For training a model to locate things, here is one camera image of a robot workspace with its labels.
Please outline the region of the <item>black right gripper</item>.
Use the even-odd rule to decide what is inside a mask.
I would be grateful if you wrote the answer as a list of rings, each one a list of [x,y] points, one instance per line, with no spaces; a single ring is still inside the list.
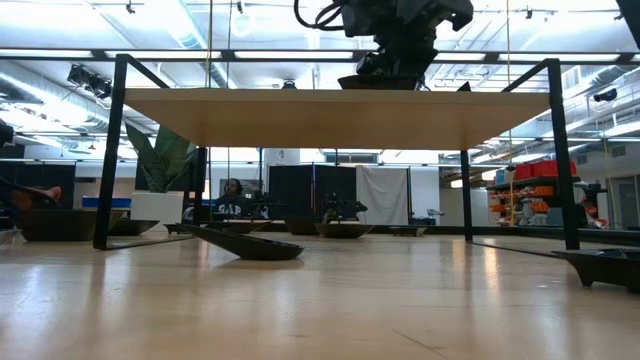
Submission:
[[[376,34],[373,39],[378,48],[359,61],[358,75],[423,75],[438,54],[435,29]]]

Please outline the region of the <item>black leaf-shaped plate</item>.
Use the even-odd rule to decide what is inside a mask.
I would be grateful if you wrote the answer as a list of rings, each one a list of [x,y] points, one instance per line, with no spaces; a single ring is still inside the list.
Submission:
[[[373,225],[347,223],[317,223],[314,227],[323,237],[333,239],[357,239],[373,229]]]
[[[110,229],[109,236],[139,236],[159,223],[158,220],[120,219]]]

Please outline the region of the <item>wooden riser shelf black legs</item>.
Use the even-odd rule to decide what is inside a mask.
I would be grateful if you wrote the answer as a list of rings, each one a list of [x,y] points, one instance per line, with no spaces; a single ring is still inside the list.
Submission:
[[[559,59],[545,58],[499,93],[175,89],[138,59],[119,54],[92,245],[114,247],[108,226],[125,105],[196,144],[200,156],[215,146],[458,150],[466,242],[473,240],[469,149],[549,108],[565,247],[577,250],[560,67]]]

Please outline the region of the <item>black partition panels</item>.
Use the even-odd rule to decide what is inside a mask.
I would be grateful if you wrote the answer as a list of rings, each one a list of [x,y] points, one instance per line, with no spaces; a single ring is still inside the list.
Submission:
[[[356,200],[356,169],[326,165],[271,166],[267,193],[279,203],[269,208],[271,218],[321,217],[328,195],[335,193],[345,205]]]

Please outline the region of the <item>white hanging sheet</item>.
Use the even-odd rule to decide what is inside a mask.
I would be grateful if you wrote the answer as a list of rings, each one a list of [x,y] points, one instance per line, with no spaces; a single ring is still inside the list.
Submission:
[[[356,167],[356,200],[367,210],[358,214],[362,224],[409,223],[408,174],[405,168]]]

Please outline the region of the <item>shelving rack with orange bins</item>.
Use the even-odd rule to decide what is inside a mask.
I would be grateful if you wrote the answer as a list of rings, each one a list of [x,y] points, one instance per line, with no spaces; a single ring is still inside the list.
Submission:
[[[562,227],[562,196],[557,162],[518,164],[498,170],[487,188],[488,210],[498,226]]]

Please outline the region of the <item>person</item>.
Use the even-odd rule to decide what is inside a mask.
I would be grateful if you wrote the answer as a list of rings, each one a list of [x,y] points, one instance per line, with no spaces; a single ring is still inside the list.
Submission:
[[[215,212],[232,217],[248,217],[251,213],[250,201],[242,195],[243,186],[236,178],[225,183],[224,194],[215,201]]]
[[[20,210],[55,208],[62,196],[61,187],[49,189],[25,187],[11,193],[11,201]]]

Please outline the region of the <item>snake plant in white pot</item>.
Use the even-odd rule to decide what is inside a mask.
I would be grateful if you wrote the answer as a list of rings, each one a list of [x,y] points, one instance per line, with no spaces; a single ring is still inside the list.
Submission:
[[[126,130],[146,184],[132,193],[131,218],[158,221],[159,225],[179,222],[196,146],[164,126],[159,127],[154,143],[130,124]]]

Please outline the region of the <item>black spotlight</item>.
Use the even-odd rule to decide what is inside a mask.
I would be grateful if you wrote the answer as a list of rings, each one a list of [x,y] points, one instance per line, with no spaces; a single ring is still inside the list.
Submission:
[[[67,81],[76,87],[91,92],[97,99],[106,99],[112,95],[112,81],[92,73],[83,65],[72,64],[67,75]]]

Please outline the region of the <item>blue box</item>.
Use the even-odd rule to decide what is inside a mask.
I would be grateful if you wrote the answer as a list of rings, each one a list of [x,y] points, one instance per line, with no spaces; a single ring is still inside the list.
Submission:
[[[114,197],[111,199],[111,207],[116,209],[130,209],[132,199],[124,197]],[[100,199],[98,197],[83,196],[81,199],[82,208],[98,208]]]

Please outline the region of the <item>black aluminium table frame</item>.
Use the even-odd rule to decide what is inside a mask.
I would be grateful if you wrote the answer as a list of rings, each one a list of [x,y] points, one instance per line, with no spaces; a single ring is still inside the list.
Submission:
[[[374,225],[370,234],[391,234],[389,225]],[[424,234],[431,235],[463,235],[463,226],[400,226],[402,228],[424,227]],[[289,232],[284,222],[271,222],[259,229],[263,232]],[[564,240],[564,230],[559,227],[474,227],[473,235],[477,236],[520,236]],[[640,248],[640,231],[602,230],[591,228],[579,229],[580,242],[621,245]]]

